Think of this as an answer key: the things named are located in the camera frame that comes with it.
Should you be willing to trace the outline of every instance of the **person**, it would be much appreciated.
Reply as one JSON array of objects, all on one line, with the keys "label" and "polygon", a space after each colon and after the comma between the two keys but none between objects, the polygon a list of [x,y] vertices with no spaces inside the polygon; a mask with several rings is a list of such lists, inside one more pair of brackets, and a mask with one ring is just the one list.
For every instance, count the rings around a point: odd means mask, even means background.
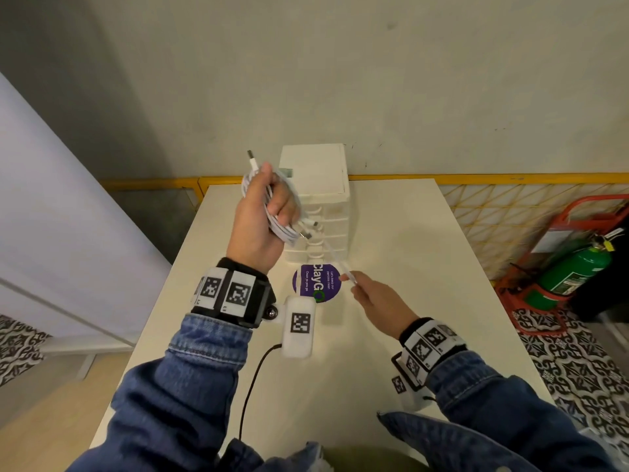
[{"label": "person", "polygon": [[[226,256],[219,266],[266,279],[283,242],[268,227],[268,204],[283,225],[299,217],[295,200],[265,164],[235,213]],[[354,272],[354,298],[369,321],[402,346],[430,318],[420,318],[388,285]],[[219,457],[238,371],[255,330],[198,313],[187,314],[165,356],[125,374],[111,405],[115,414],[103,444],[68,469],[87,471],[314,471],[426,470],[395,454],[354,449],[354,459],[310,442],[289,458],[264,461],[233,439]],[[426,457],[434,471],[615,470],[602,447],[581,436],[570,418],[539,399],[522,379],[505,378],[465,346],[442,356],[426,385],[450,422],[392,412],[378,419],[391,434]]]}]

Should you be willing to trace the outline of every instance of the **white drawer organizer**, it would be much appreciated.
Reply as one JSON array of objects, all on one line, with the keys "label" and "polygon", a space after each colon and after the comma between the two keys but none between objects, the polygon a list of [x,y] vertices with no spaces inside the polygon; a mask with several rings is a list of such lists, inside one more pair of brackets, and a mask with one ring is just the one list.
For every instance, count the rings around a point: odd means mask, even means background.
[{"label": "white drawer organizer", "polygon": [[299,193],[304,211],[319,225],[310,240],[286,246],[284,259],[294,263],[332,262],[323,238],[338,258],[347,258],[350,230],[350,184],[343,144],[284,146],[279,168]]}]

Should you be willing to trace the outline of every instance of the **gray wall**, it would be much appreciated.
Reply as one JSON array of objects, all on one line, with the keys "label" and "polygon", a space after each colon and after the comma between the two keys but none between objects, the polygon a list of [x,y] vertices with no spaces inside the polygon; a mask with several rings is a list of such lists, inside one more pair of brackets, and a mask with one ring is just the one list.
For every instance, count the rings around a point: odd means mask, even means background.
[{"label": "gray wall", "polygon": [[629,0],[0,0],[0,71],[98,178],[629,170]]}]

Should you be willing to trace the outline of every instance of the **fire extinguisher label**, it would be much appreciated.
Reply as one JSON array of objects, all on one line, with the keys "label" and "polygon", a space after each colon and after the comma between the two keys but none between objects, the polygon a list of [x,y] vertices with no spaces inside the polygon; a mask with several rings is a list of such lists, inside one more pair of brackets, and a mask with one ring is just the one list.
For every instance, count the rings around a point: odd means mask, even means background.
[{"label": "fire extinguisher label", "polygon": [[577,272],[572,272],[570,275],[565,277],[557,286],[552,289],[553,293],[569,295],[574,293],[574,291],[581,285],[583,285],[588,276],[581,275]]}]

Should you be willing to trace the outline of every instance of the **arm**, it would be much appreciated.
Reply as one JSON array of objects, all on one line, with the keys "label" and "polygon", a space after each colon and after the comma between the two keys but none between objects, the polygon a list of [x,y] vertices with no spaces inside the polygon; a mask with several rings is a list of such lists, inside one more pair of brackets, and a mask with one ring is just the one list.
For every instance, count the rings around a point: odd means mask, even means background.
[{"label": "arm", "polygon": [[[279,222],[287,225],[299,216],[290,191],[263,165],[238,204],[227,259],[219,266],[266,279],[279,259],[284,243],[269,231],[264,210],[269,185],[274,195],[267,208]],[[124,375],[111,402],[115,414],[106,441],[68,470],[214,469],[251,334],[204,315],[186,315],[163,358]],[[262,462],[259,456],[247,460]]]},{"label": "arm", "polygon": [[[415,315],[388,285],[354,274],[358,286],[352,293],[367,318],[402,346],[431,319]],[[449,421],[490,437],[541,470],[615,470],[602,447],[581,436],[565,413],[539,399],[522,379],[504,378],[464,346],[442,356],[426,385]]]}]

